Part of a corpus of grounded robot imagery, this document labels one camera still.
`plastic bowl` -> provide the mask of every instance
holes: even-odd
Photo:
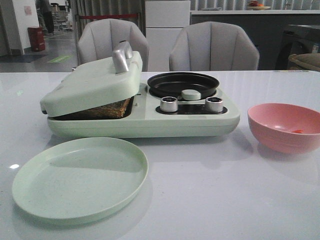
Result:
[[[297,105],[264,103],[248,110],[253,136],[285,154],[302,154],[320,147],[320,112]]]

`glossy tabletop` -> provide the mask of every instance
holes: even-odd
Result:
[[[70,139],[55,136],[40,99],[68,73],[0,73],[1,240],[318,240],[320,149],[290,155],[258,143],[249,107],[287,103],[320,112],[320,72],[202,72],[241,112],[217,137],[130,138],[149,161],[141,191],[90,224],[39,222],[14,203],[12,183],[35,155]],[[148,79],[155,72],[144,72]]]

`black nonstick pan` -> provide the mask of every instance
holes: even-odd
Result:
[[[205,74],[195,72],[167,72],[152,76],[147,81],[151,94],[157,97],[181,98],[183,90],[195,90],[200,99],[212,96],[219,86],[219,81]]]

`silver knob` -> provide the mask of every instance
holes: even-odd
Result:
[[[224,102],[219,97],[207,97],[205,99],[204,109],[211,113],[220,113],[224,110]]]
[[[173,96],[165,96],[160,100],[160,110],[166,113],[178,111],[178,99]]]

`green plate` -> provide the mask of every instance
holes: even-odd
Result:
[[[12,185],[16,204],[56,225],[102,219],[126,206],[148,172],[145,154],[117,138],[90,137],[49,148],[29,160]]]

